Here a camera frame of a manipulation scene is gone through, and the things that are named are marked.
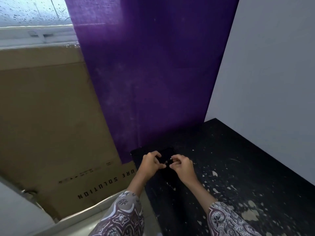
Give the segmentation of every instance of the paint splatter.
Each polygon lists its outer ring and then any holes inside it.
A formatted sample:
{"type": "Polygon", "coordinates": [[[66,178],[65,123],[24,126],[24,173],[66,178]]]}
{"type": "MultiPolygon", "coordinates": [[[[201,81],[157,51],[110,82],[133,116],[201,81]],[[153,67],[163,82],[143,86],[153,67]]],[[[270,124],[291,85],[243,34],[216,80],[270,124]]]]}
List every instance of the paint splatter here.
{"type": "Polygon", "coordinates": [[[250,207],[256,207],[255,203],[251,200],[248,201],[248,204],[250,205],[250,207]]]}
{"type": "Polygon", "coordinates": [[[259,216],[257,210],[247,210],[242,213],[242,218],[247,221],[258,221],[257,216],[259,216]]]}

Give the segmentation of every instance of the black table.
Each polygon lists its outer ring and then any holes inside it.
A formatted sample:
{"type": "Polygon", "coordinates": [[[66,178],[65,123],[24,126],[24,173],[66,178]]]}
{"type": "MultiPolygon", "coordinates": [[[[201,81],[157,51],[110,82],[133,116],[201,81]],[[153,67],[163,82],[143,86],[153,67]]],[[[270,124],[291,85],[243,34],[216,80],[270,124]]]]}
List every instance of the black table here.
{"type": "MultiPolygon", "coordinates": [[[[315,186],[219,120],[133,150],[136,167],[143,155],[167,147],[189,157],[205,188],[263,236],[315,235],[315,186]]],[[[171,169],[159,170],[145,190],[164,236],[210,234],[206,214],[171,169]]]]}

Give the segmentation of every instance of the white floor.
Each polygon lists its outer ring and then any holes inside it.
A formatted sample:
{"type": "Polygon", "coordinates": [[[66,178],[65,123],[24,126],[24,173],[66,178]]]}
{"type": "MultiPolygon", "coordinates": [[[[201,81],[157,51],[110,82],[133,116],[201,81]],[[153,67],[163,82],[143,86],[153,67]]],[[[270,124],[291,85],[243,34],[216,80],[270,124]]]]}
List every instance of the white floor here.
{"type": "MultiPolygon", "coordinates": [[[[144,236],[157,236],[162,235],[158,222],[153,213],[150,201],[147,197],[145,191],[142,192],[140,196],[140,202],[143,207],[144,214],[144,236]]],[[[53,236],[87,236],[92,229],[96,226],[96,224],[100,221],[100,219],[105,214],[106,210],[95,214],[81,222],[76,223],[69,228],[66,228],[53,236]]]]}

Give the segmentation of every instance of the purple fabric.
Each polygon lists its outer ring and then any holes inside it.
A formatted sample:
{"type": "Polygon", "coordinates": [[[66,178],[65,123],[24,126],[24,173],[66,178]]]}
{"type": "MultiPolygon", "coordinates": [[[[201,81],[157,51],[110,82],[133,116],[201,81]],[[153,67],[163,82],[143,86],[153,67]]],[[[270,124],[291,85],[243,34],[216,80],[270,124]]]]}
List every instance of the purple fabric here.
{"type": "Polygon", "coordinates": [[[238,0],[66,0],[123,163],[204,121],[238,0]]]}

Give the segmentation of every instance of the patterned sleeve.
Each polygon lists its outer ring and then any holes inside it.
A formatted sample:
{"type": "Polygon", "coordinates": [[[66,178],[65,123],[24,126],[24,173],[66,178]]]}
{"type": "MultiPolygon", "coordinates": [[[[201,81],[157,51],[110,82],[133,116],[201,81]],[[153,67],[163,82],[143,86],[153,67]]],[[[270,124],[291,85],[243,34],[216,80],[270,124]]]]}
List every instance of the patterned sleeve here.
{"type": "Polygon", "coordinates": [[[142,236],[143,211],[138,196],[130,191],[119,195],[89,236],[142,236]]]}
{"type": "Polygon", "coordinates": [[[208,226],[212,236],[261,236],[225,203],[214,202],[209,210],[208,226]]]}

